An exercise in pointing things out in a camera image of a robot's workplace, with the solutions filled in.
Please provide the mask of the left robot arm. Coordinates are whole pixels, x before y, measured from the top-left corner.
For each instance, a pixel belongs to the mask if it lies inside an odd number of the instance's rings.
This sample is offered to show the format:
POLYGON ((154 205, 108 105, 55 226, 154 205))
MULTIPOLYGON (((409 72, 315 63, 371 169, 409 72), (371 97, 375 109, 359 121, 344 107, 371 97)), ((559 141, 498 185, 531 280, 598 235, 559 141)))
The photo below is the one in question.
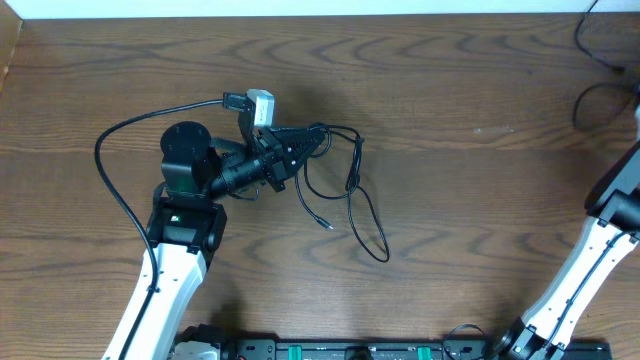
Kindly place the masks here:
POLYGON ((263 128, 244 144, 215 139, 196 122, 165 131, 164 180, 142 228, 140 275, 105 358, 169 357, 186 308, 221 244, 227 215, 219 199, 261 182, 283 190, 325 136, 319 125, 263 128))

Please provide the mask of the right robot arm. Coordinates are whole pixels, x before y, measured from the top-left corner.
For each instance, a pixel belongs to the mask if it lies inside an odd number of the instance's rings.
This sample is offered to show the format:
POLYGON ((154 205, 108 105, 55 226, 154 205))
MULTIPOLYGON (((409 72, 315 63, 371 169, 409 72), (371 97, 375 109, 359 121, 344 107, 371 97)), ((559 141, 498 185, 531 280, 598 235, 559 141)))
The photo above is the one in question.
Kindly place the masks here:
POLYGON ((639 246, 639 145, 634 144, 585 200, 587 218, 544 294, 519 317, 487 359, 561 359, 613 269, 639 246))

